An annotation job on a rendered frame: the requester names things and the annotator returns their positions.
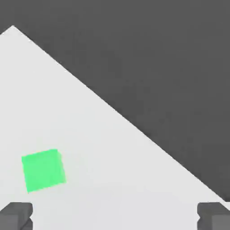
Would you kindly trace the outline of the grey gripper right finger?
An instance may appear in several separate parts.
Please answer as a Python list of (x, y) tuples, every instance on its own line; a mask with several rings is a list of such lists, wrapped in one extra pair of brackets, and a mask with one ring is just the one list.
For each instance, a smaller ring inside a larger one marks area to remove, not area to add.
[(230, 210), (220, 202), (198, 203), (197, 230), (230, 230)]

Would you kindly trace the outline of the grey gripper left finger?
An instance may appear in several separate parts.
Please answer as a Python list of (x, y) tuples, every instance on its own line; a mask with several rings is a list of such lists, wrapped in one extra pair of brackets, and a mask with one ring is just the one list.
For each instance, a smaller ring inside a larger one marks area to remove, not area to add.
[(33, 230), (32, 203), (10, 202), (0, 210), (0, 230)]

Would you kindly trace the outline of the small green cube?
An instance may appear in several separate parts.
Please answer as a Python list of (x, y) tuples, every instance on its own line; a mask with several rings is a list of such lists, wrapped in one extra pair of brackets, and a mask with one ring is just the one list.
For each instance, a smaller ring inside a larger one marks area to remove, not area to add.
[(28, 193), (66, 183), (62, 155), (57, 149), (22, 156), (22, 168)]

